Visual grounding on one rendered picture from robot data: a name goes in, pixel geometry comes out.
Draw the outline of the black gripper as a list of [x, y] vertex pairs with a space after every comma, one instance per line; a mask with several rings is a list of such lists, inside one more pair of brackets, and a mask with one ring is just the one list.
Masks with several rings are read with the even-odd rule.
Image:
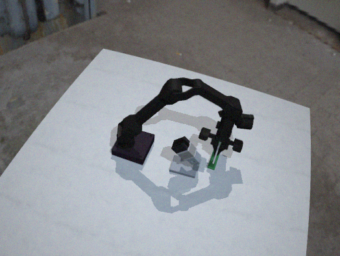
[[208, 140], [208, 137], [212, 139], [210, 144], [213, 146], [214, 155], [217, 151], [217, 146], [218, 146], [219, 142], [222, 142], [222, 144], [221, 144], [221, 146], [218, 150], [217, 155], [220, 154], [220, 152], [222, 152], [223, 150], [228, 149], [228, 146], [233, 146], [232, 149], [234, 151], [241, 153], [241, 150], [242, 150], [242, 147], [243, 147], [243, 141], [238, 140], [236, 138], [235, 138], [234, 142], [231, 141], [229, 139], [231, 132], [232, 132], [232, 129], [231, 130], [224, 129], [219, 125], [216, 134], [211, 134], [211, 129], [207, 129], [207, 128], [203, 127], [201, 129], [199, 139], [204, 140], [204, 141]]

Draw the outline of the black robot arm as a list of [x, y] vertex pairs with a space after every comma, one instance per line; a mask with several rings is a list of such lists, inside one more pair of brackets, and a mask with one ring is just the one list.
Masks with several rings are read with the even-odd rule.
[[[182, 86], [192, 87], [192, 89], [183, 92]], [[142, 132], [142, 124], [149, 118], [166, 105], [173, 105], [196, 95], [200, 95], [222, 108], [218, 111], [221, 121], [217, 121], [216, 129], [220, 125], [224, 129], [231, 130], [234, 124], [239, 129], [252, 129], [254, 115], [243, 114], [238, 98], [225, 96], [200, 79], [171, 78], [163, 85], [155, 98], [137, 113], [127, 116], [118, 124], [116, 147], [130, 151], [135, 143], [134, 137]]]

